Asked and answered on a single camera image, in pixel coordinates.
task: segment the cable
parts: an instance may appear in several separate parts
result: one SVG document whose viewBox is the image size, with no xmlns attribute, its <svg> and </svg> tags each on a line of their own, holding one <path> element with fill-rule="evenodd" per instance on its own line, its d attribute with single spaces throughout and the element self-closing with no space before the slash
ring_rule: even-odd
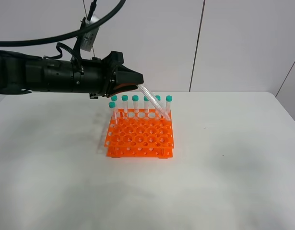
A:
<svg viewBox="0 0 295 230">
<path fill-rule="evenodd" d="M 36 45 L 43 45 L 48 43 L 54 43 L 54 42 L 60 42 L 64 41 L 76 36 L 83 35 L 99 26 L 107 22 L 109 19 L 111 19 L 124 5 L 126 0 L 120 0 L 119 3 L 116 5 L 115 8 L 113 8 L 112 11 L 110 11 L 106 16 L 99 19 L 97 22 L 91 24 L 90 26 L 87 26 L 83 29 L 76 30 L 67 34 L 62 34 L 55 37 L 47 37 L 47 38 L 41 38 L 41 39 L 35 39 L 35 40 L 26 40 L 26 41 L 0 41 L 0 47 L 20 47 L 20 46 L 36 46 Z"/>
</svg>

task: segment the test tube rack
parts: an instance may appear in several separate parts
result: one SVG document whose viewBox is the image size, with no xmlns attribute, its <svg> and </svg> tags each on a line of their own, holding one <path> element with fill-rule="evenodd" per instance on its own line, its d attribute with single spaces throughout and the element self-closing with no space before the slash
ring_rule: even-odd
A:
<svg viewBox="0 0 295 230">
<path fill-rule="evenodd" d="M 110 120 L 105 140 L 107 157 L 173 157 L 171 112 L 171 121 L 155 117 L 154 109 L 150 109 L 148 114 L 144 109 L 139 109 L 138 113 L 129 109 L 126 114 L 119 109 L 117 114 L 117 122 Z"/>
</svg>

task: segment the table surface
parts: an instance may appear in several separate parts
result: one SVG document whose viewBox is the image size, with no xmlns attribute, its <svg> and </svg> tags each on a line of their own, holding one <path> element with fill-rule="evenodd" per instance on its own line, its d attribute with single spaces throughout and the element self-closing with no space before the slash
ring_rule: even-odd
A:
<svg viewBox="0 0 295 230">
<path fill-rule="evenodd" d="M 107 158 L 109 99 L 5 97 L 0 230 L 295 230 L 295 122 L 275 97 L 168 94 L 171 159 Z"/>
</svg>

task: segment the teal cap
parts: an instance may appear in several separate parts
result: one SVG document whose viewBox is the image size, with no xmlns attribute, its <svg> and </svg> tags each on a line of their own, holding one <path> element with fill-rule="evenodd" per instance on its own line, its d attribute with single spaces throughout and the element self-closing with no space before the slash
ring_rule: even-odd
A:
<svg viewBox="0 0 295 230">
<path fill-rule="evenodd" d="M 137 101 L 139 100 L 139 97 L 138 97 L 137 95 L 133 95 L 133 96 L 132 96 L 132 100 L 133 100 L 134 102 L 137 102 Z"/>
<path fill-rule="evenodd" d="M 110 108 L 110 109 L 115 108 L 115 103 L 114 103 L 114 102 L 109 102 L 109 108 Z"/>
<path fill-rule="evenodd" d="M 122 96 L 122 101 L 128 101 L 128 96 L 127 95 L 123 95 Z"/>
<path fill-rule="evenodd" d="M 171 102 L 173 100 L 171 95 L 166 96 L 165 99 L 166 99 L 167 102 Z"/>
<path fill-rule="evenodd" d="M 118 99 L 118 97 L 116 95 L 111 97 L 111 101 L 115 102 Z"/>
</svg>

